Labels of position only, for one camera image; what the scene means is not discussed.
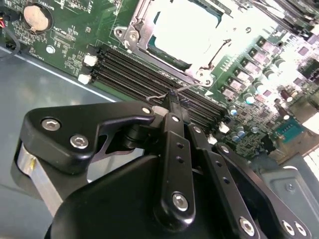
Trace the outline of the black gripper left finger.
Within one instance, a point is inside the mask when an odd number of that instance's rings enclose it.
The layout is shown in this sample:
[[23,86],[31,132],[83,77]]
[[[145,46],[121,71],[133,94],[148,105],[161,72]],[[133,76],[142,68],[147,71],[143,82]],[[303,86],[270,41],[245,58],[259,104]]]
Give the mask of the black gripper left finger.
[[142,101],[38,108],[22,122],[15,163],[55,215],[87,185],[91,163],[140,148],[159,159],[153,207],[165,226],[195,218],[187,101],[170,92],[159,106]]

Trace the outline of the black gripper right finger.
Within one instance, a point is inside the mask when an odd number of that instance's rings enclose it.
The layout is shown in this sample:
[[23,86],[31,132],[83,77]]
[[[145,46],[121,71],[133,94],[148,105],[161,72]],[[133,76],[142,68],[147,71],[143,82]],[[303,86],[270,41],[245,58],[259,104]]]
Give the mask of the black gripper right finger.
[[225,239],[310,239],[312,233],[291,209],[228,145],[209,144],[190,120],[188,102],[181,101],[186,135],[195,164],[200,167],[217,204],[213,220]]

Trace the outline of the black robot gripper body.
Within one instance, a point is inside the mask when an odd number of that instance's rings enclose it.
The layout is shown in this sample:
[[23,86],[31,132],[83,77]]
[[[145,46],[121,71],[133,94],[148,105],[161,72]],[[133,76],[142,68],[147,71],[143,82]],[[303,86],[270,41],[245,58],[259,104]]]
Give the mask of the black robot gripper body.
[[72,193],[49,239],[224,239],[186,135],[165,133],[160,155],[141,156]]

